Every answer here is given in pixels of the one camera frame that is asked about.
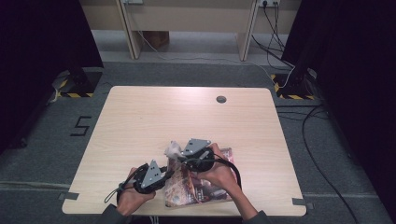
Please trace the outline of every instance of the wooden table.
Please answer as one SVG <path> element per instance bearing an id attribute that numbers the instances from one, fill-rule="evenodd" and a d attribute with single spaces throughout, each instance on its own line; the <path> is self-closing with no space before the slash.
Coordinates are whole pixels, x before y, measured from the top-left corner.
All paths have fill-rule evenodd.
<path id="1" fill-rule="evenodd" d="M 225 96 L 224 104 L 217 102 Z M 101 214 L 104 198 L 131 167 L 155 159 L 166 165 L 164 150 L 175 140 L 208 139 L 231 147 L 243 191 L 269 216 L 302 216 L 302 199 L 271 93 L 254 88 L 114 87 L 92 133 L 69 192 L 66 214 Z M 116 203 L 116 197 L 110 201 Z M 163 190 L 137 215 L 239 216 L 233 202 L 169 209 Z"/>

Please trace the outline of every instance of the power outlet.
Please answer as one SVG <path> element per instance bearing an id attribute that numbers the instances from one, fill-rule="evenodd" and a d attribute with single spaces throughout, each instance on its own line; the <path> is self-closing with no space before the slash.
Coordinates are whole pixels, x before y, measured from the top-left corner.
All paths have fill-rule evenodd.
<path id="1" fill-rule="evenodd" d="M 267 7 L 275 7 L 275 5 L 277 4 L 279 6 L 280 4 L 280 0 L 260 0 L 260 4 L 259 7 L 262 7 L 262 3 L 264 1 L 267 1 Z"/>

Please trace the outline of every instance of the person's hands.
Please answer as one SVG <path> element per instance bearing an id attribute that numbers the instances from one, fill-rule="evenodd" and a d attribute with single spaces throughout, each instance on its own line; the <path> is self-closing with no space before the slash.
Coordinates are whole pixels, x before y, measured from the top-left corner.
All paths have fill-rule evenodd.
<path id="1" fill-rule="evenodd" d="M 133 173 L 136 168 L 132 168 L 128 176 Z M 155 191 L 150 194 L 141 194 L 134 189 L 134 184 L 127 184 L 127 188 L 122 192 L 117 210 L 125 217 L 135 212 L 143 203 L 151 200 L 155 196 Z"/>
<path id="2" fill-rule="evenodd" d="M 218 144 L 213 143 L 209 147 L 212 148 L 216 155 L 221 156 L 224 160 L 227 160 L 221 153 Z M 215 162 L 210 170 L 198 173 L 197 177 L 199 179 L 208 180 L 213 185 L 221 189 L 225 189 L 226 191 L 230 191 L 231 189 L 235 188 L 235 186 L 239 188 L 231 168 L 219 162 Z"/>

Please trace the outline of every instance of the black curtain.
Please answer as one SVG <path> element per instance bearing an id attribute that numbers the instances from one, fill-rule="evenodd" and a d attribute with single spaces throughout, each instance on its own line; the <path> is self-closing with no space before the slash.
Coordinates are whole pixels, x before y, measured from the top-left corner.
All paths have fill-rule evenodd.
<path id="1" fill-rule="evenodd" d="M 0 8 L 1 153 L 34 123 L 61 72 L 103 63 L 78 0 L 2 1 Z"/>
<path id="2" fill-rule="evenodd" d="M 328 32 L 307 64 L 318 72 L 338 127 L 396 222 L 396 2 L 343 1 L 332 12 L 332 26 L 316 26 L 326 2 L 302 1 L 284 59 L 296 62 L 315 29 Z"/>

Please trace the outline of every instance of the person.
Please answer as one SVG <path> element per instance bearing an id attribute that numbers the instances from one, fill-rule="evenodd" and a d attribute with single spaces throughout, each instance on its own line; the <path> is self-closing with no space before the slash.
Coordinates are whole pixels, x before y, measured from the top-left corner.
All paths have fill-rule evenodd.
<path id="1" fill-rule="evenodd" d="M 214 143 L 209 147 L 212 148 L 216 155 L 225 159 L 219 150 L 218 144 Z M 215 162 L 210 170 L 198 173 L 198 178 L 208 180 L 211 184 L 226 190 L 233 199 L 233 202 L 235 203 L 245 224 L 271 223 L 268 216 L 265 215 L 263 211 L 258 212 L 251 204 L 248 197 L 239 188 L 230 167 L 222 163 Z M 127 188 L 130 189 L 126 189 L 122 192 L 119 200 L 119 206 L 116 207 L 115 205 L 110 204 L 100 216 L 97 224 L 124 223 L 127 217 L 135 212 L 143 203 L 155 197 L 155 192 L 151 192 L 150 194 L 140 194 L 133 188 L 133 186 L 127 186 Z"/>

